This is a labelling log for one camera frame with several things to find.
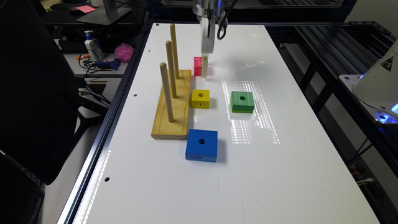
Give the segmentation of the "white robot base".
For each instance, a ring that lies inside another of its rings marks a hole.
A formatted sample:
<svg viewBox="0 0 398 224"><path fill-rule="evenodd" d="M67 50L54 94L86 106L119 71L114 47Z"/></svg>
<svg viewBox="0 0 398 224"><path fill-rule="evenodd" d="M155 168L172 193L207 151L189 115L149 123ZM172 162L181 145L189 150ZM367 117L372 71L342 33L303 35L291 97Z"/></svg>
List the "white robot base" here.
<svg viewBox="0 0 398 224"><path fill-rule="evenodd" d="M366 73L339 79L381 125L397 125L397 42Z"/></svg>

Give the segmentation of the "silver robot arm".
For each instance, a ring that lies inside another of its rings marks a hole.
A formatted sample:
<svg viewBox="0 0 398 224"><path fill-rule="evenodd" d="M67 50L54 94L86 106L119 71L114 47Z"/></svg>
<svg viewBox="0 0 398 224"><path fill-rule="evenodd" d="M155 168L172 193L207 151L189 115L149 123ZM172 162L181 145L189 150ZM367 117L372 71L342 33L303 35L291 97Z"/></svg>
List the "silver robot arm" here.
<svg viewBox="0 0 398 224"><path fill-rule="evenodd" d="M201 76L207 77L208 57L214 51L215 38L221 40L228 26L224 1L222 0L193 0L193 13L201 25Z"/></svg>

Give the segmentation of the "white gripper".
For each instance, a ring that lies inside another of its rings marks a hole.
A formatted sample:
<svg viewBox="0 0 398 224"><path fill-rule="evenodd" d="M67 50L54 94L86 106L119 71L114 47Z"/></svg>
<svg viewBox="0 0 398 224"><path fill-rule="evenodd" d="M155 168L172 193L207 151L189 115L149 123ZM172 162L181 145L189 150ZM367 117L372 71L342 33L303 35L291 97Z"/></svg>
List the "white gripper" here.
<svg viewBox="0 0 398 224"><path fill-rule="evenodd" d="M228 20L226 17L201 17L201 53L202 68L201 77L206 78L208 73L208 55L212 54L215 46L215 38L222 40L226 35Z"/></svg>

